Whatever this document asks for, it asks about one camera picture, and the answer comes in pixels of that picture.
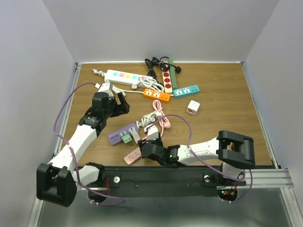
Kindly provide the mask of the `pink power strip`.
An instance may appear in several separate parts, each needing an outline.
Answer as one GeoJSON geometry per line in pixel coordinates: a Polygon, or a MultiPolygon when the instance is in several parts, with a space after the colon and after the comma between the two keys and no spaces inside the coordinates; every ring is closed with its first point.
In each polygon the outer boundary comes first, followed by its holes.
{"type": "Polygon", "coordinates": [[[127,156],[124,157],[124,161],[127,165],[132,165],[138,160],[142,158],[140,148],[136,148],[134,151],[129,153],[127,156]]]}

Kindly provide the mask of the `white usb charger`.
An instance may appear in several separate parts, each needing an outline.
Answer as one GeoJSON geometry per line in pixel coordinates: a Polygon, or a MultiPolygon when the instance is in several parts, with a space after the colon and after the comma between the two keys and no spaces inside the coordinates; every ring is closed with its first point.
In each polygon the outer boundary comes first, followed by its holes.
{"type": "Polygon", "coordinates": [[[135,127],[130,128],[129,132],[131,133],[135,143],[137,144],[141,138],[140,138],[138,132],[136,131],[135,127]]]}

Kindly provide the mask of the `green usb charger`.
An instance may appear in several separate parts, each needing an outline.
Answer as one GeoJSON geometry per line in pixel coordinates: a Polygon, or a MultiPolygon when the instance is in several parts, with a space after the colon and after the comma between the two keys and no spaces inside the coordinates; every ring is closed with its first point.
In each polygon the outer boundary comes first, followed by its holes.
{"type": "Polygon", "coordinates": [[[132,141],[132,137],[129,134],[126,134],[124,136],[121,137],[122,141],[126,144],[129,143],[130,141],[132,141]]]}

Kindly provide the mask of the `purple power strip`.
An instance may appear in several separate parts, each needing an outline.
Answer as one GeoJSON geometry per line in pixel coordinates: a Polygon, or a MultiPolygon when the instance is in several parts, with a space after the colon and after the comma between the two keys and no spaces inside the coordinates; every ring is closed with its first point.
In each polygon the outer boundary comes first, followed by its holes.
{"type": "Polygon", "coordinates": [[[137,125],[134,123],[131,123],[121,129],[109,134],[108,139],[109,139],[110,143],[112,145],[115,145],[115,144],[123,141],[123,139],[122,139],[123,136],[125,136],[125,135],[132,136],[131,129],[133,129],[135,132],[139,131],[137,125]]]}

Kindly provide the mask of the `white cube socket adapter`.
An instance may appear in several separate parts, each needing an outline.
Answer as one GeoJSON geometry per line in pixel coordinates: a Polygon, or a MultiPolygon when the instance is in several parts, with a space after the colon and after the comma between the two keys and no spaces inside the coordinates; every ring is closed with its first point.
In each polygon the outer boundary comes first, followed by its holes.
{"type": "Polygon", "coordinates": [[[186,112],[191,115],[196,115],[200,107],[200,103],[194,100],[191,100],[187,106],[186,112]]]}

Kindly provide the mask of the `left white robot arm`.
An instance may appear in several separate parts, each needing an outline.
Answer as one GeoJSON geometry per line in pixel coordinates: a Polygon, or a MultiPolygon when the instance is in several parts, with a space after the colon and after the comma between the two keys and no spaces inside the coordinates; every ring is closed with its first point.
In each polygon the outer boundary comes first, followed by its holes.
{"type": "Polygon", "coordinates": [[[106,127],[108,118],[129,113],[130,105],[123,94],[118,93],[118,98],[119,104],[108,92],[96,92],[92,106],[81,117],[70,140],[58,135],[64,140],[65,146],[49,163],[41,163],[36,170],[38,199],[68,207],[77,191],[88,189],[90,183],[94,186],[109,183],[103,165],[90,162],[79,168],[78,161],[106,127]]]}

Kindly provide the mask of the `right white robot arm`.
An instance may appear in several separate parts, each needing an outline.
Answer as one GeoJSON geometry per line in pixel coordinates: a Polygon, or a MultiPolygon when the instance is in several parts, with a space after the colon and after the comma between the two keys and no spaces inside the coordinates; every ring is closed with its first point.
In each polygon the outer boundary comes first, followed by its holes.
{"type": "Polygon", "coordinates": [[[214,170],[206,161],[221,160],[222,168],[216,172],[222,184],[236,181],[243,170],[256,168],[253,138],[231,131],[220,131],[217,137],[193,145],[164,147],[160,135],[151,140],[140,140],[138,144],[142,158],[170,168],[188,166],[200,161],[214,170]]]}

